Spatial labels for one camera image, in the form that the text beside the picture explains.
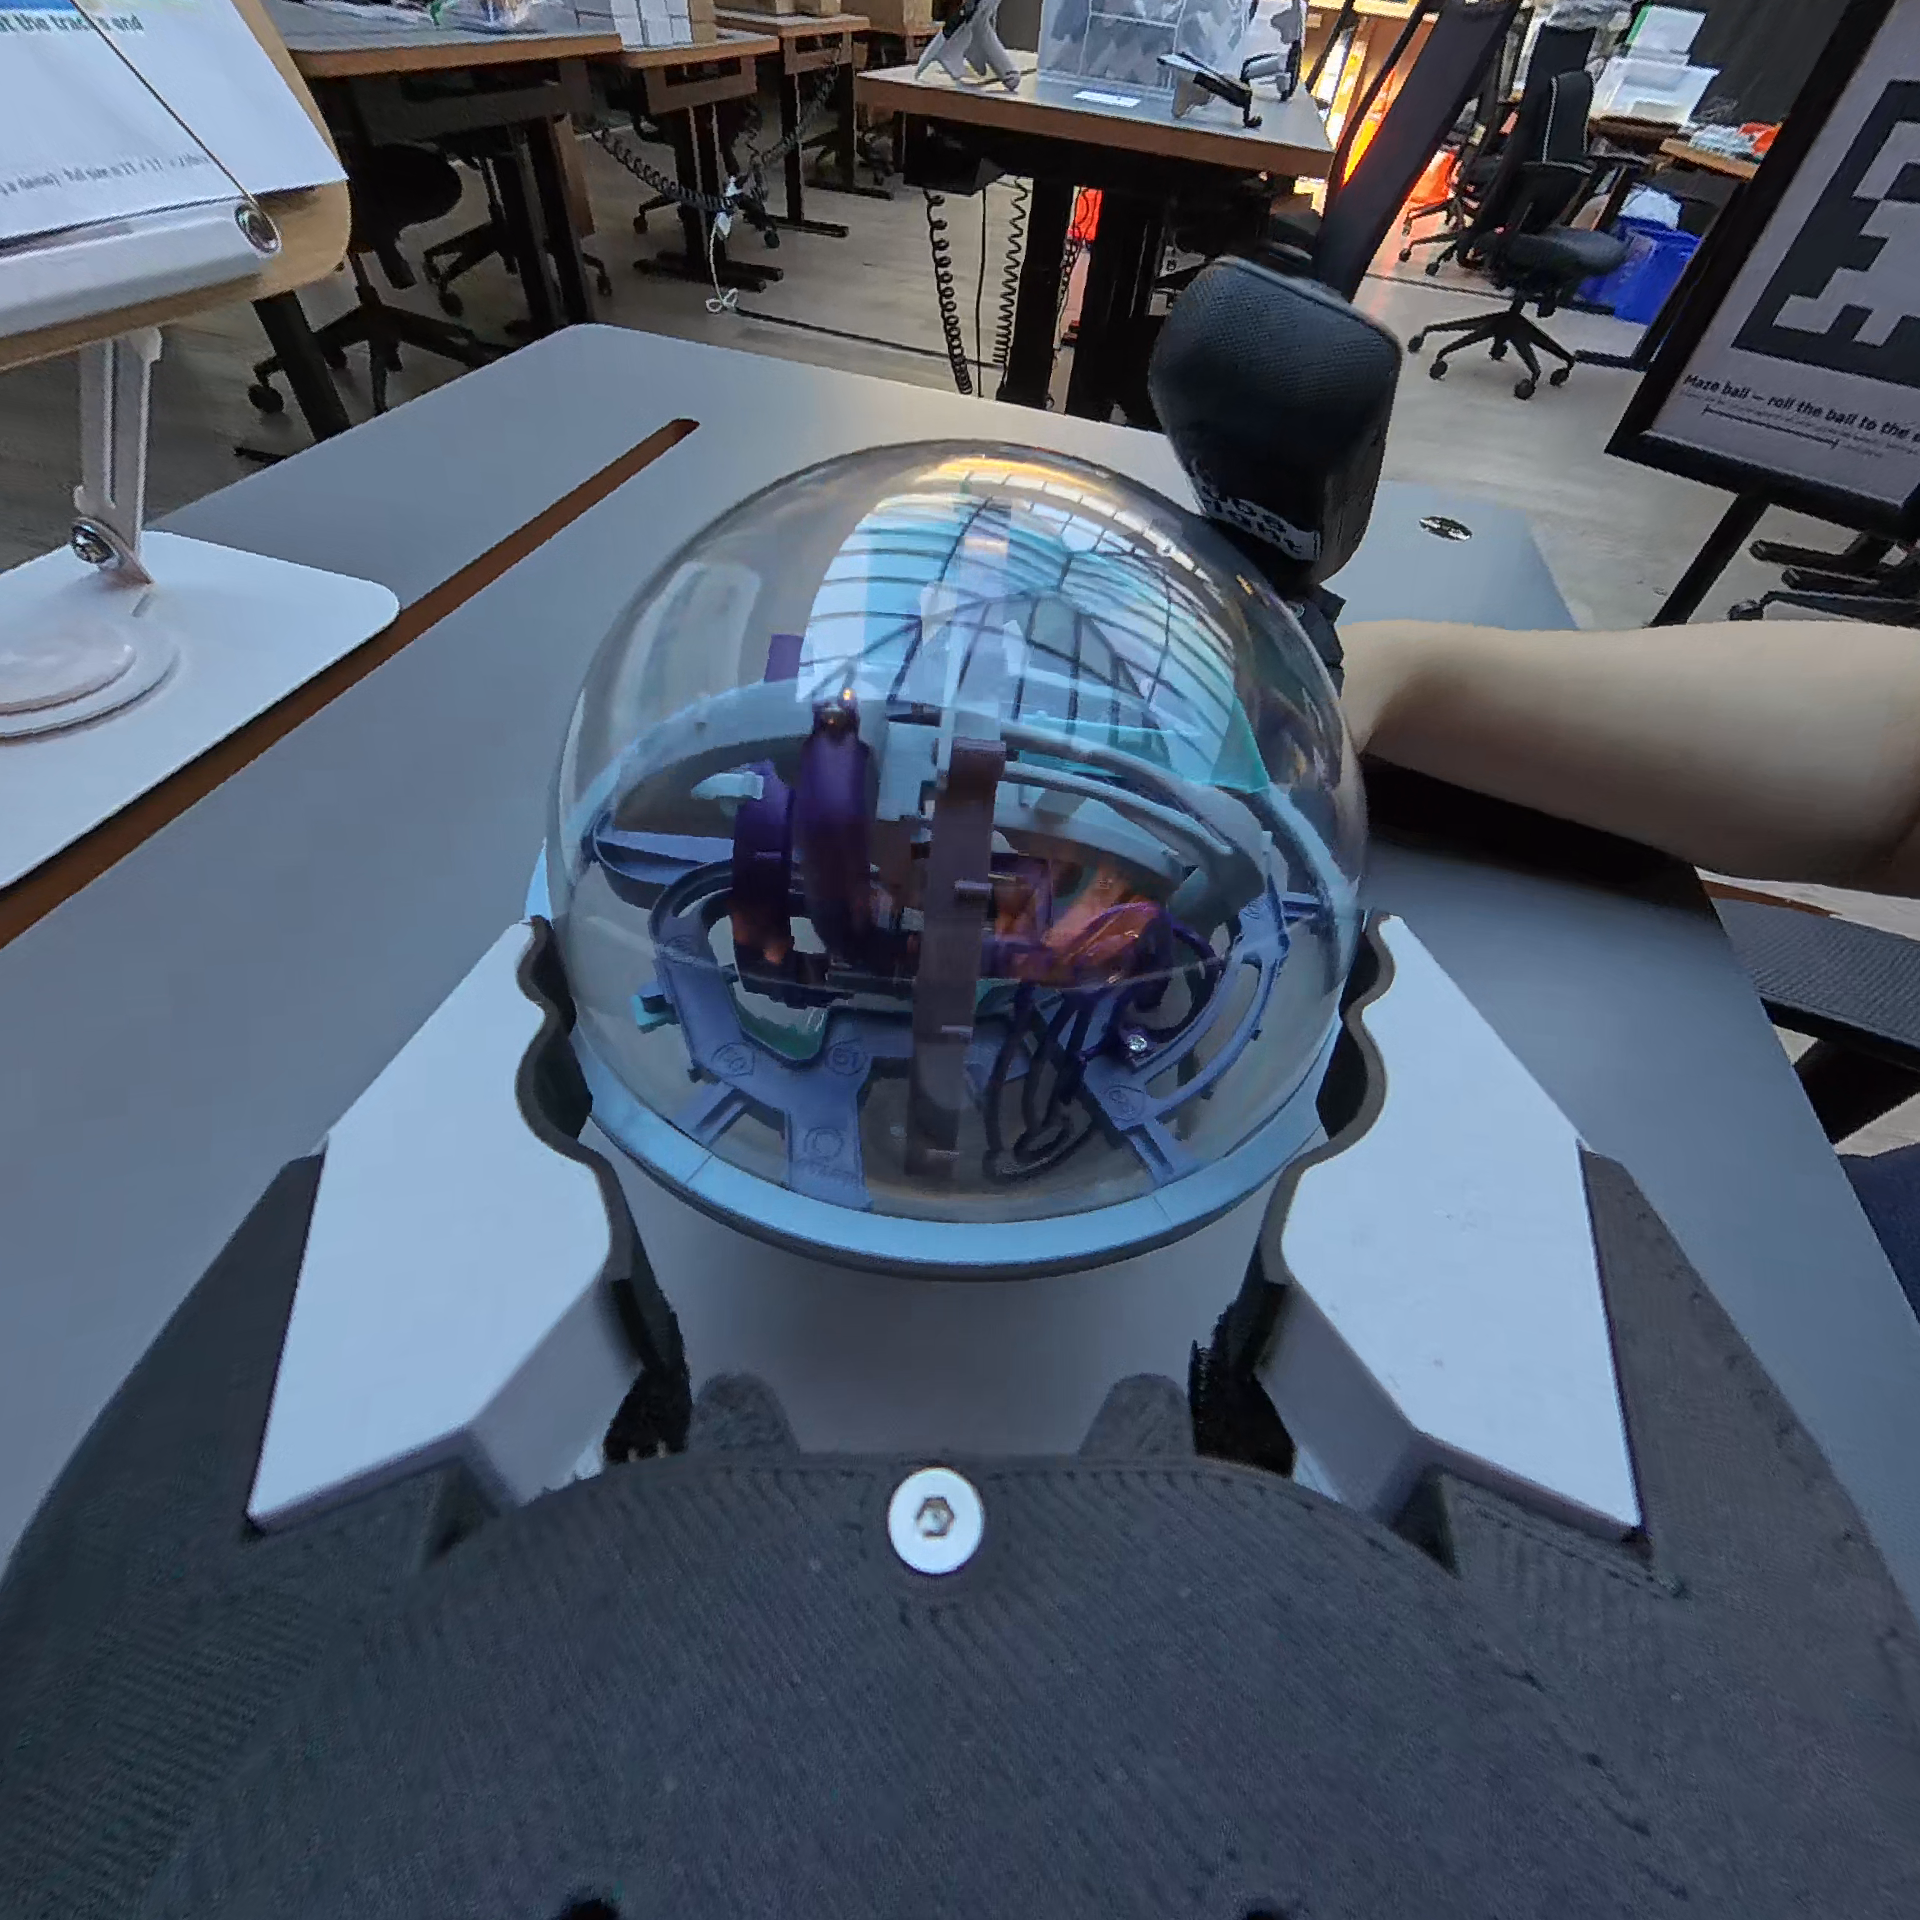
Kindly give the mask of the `black mesh office chair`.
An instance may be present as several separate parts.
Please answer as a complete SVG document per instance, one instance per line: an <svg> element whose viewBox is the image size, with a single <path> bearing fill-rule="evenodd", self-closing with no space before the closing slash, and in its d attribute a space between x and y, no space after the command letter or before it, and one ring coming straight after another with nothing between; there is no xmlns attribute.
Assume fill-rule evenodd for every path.
<svg viewBox="0 0 1920 1920"><path fill-rule="evenodd" d="M1800 904L1715 901L1765 1017L1807 1041L1793 1075L1830 1144L1916 1095L1916 942Z"/></svg>

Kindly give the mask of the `white document stand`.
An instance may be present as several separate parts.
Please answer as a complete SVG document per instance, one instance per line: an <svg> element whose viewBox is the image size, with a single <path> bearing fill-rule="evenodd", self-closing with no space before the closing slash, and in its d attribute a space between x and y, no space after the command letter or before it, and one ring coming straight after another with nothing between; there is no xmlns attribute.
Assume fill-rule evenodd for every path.
<svg viewBox="0 0 1920 1920"><path fill-rule="evenodd" d="M262 2L236 10L323 131ZM79 372L63 542L2 570L6 892L135 828L140 802L397 615L393 592L360 577L143 531L159 332L295 294L346 252L346 178L2 242L2 372L59 357Z"/></svg>

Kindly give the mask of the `white plastic part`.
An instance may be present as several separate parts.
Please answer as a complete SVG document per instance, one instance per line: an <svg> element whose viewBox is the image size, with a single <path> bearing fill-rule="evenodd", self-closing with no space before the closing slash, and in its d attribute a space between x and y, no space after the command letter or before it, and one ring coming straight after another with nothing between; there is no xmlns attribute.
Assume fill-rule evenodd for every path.
<svg viewBox="0 0 1920 1920"><path fill-rule="evenodd" d="M952 84L1016 92L1033 72L1037 21L1037 2L940 2L940 31L917 58L913 78L942 72Z"/></svg>

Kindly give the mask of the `wooden edged office desk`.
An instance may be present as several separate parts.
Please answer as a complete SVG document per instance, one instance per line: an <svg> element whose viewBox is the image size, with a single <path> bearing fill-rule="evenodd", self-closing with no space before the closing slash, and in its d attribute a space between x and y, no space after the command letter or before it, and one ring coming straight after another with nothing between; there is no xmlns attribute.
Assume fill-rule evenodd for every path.
<svg viewBox="0 0 1920 1920"><path fill-rule="evenodd" d="M680 265L700 278L720 270L730 227L776 238L765 178L797 157L809 120L827 108L837 87L837 62L827 62L793 125L767 148L742 148L742 171L727 174L716 111L753 101L757 62L779 54L772 35L725 31L645 52L589 31L456 35L390 10L269 2L269 21L342 157L356 147L480 157L532 337L596 317L563 181L570 122L680 208L687 232Z"/></svg>
<svg viewBox="0 0 1920 1920"><path fill-rule="evenodd" d="M1163 104L1093 105L1033 75L1005 92L1000 84L952 84L942 72L917 80L909 65L883 65L856 75L853 94L865 108L899 114L909 142L942 131L1027 184L1063 174L1073 194L1099 191L1106 181L1166 191L1166 227L1179 202L1233 194L1243 181L1287 187L1325 181L1333 168L1333 142L1307 92L1260 105L1257 128L1239 125L1233 114L1176 120Z"/></svg>

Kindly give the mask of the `black desk leg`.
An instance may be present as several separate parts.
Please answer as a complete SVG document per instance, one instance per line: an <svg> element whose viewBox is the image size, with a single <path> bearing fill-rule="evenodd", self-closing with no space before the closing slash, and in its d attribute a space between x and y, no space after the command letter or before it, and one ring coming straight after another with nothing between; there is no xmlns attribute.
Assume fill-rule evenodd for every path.
<svg viewBox="0 0 1920 1920"><path fill-rule="evenodd" d="M1065 411L1112 420L1125 380L1143 370L1139 312L1166 230L1166 191L1106 181L1079 301ZM1026 208L1016 314L997 401L1045 410L1056 357L1056 308L1065 285L1073 187L1063 174L1030 181Z"/></svg>

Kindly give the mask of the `clear plastic storage box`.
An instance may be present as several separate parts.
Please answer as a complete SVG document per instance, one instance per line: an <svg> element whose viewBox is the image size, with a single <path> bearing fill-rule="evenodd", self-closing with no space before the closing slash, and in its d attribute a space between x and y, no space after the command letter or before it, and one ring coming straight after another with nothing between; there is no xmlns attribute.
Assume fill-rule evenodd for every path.
<svg viewBox="0 0 1920 1920"><path fill-rule="evenodd" d="M1166 92L1163 58L1179 58L1236 80L1245 61L1297 45L1303 28L1303 2L1042 2L1037 72Z"/></svg>

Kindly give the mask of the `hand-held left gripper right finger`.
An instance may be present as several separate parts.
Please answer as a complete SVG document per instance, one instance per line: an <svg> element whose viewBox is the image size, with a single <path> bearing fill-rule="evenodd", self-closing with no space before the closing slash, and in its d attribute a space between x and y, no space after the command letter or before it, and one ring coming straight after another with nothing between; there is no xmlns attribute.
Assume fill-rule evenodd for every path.
<svg viewBox="0 0 1920 1920"><path fill-rule="evenodd" d="M1189 1354L1200 1455L1380 1524L1430 1474L1643 1525L1583 1141L1402 918L1369 918L1287 1105L1236 1298Z"/></svg>

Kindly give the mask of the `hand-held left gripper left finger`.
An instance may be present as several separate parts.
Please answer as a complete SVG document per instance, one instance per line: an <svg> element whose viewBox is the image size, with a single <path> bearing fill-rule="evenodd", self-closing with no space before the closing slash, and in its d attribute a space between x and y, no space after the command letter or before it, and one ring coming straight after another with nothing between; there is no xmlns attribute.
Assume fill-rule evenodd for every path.
<svg viewBox="0 0 1920 1920"><path fill-rule="evenodd" d="M542 918L506 928L327 1130L249 1517L429 1467L517 1505L686 1451L675 1310L592 1101Z"/></svg>

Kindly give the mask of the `person's right forearm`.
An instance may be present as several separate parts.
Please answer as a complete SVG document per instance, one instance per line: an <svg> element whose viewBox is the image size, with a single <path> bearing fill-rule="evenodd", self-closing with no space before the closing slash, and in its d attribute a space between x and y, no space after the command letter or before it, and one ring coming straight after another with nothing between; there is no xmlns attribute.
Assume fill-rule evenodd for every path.
<svg viewBox="0 0 1920 1920"><path fill-rule="evenodd" d="M1346 622L1353 747L1696 868L1916 897L1916 634Z"/></svg>

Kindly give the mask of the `clear plastic maze ball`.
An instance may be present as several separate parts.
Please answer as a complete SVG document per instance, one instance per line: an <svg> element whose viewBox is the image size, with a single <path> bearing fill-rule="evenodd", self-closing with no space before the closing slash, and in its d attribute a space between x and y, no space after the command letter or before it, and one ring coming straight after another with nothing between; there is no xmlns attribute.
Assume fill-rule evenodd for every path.
<svg viewBox="0 0 1920 1920"><path fill-rule="evenodd" d="M753 492L616 615L542 852L595 1127L797 1251L1020 1277L1322 1141L1365 805L1322 594L1063 455Z"/></svg>

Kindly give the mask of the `white printed sign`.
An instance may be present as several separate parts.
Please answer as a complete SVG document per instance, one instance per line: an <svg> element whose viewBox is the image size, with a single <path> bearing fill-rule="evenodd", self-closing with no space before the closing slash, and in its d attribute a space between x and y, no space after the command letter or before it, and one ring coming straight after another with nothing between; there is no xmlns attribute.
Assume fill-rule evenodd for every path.
<svg viewBox="0 0 1920 1920"><path fill-rule="evenodd" d="M1916 551L1916 7L1849 2L1677 292L1607 455L1730 494L1653 625L1767 510Z"/></svg>

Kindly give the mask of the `blue plastic bin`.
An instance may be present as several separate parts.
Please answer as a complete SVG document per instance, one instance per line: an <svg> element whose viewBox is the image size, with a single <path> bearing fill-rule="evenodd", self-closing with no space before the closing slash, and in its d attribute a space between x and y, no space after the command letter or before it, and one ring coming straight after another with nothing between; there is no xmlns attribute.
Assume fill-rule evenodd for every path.
<svg viewBox="0 0 1920 1920"><path fill-rule="evenodd" d="M1625 254L1615 272L1612 314L1622 324L1647 325L1687 272L1700 238L1627 214L1620 218L1617 238L1625 242Z"/></svg>

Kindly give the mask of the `person's blue jeans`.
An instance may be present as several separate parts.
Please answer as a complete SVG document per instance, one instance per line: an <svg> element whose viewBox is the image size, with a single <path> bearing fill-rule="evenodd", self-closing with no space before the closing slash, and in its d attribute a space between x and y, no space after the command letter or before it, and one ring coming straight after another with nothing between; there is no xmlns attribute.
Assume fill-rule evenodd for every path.
<svg viewBox="0 0 1920 1920"><path fill-rule="evenodd" d="M1883 1148L1876 1155L1843 1155L1846 1172L1859 1211L1883 1247L1886 1262L1893 1271L1912 1311L1920 1310L1920 1261L1916 1261L1916 1160L1920 1145Z"/></svg>

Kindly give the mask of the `printed instruction sheet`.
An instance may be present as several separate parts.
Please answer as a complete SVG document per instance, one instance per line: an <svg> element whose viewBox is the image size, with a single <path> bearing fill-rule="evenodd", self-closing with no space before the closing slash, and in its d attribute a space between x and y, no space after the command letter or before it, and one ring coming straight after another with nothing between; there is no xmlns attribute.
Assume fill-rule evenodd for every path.
<svg viewBox="0 0 1920 1920"><path fill-rule="evenodd" d="M2 241L342 181L233 2L2 7Z"/></svg>

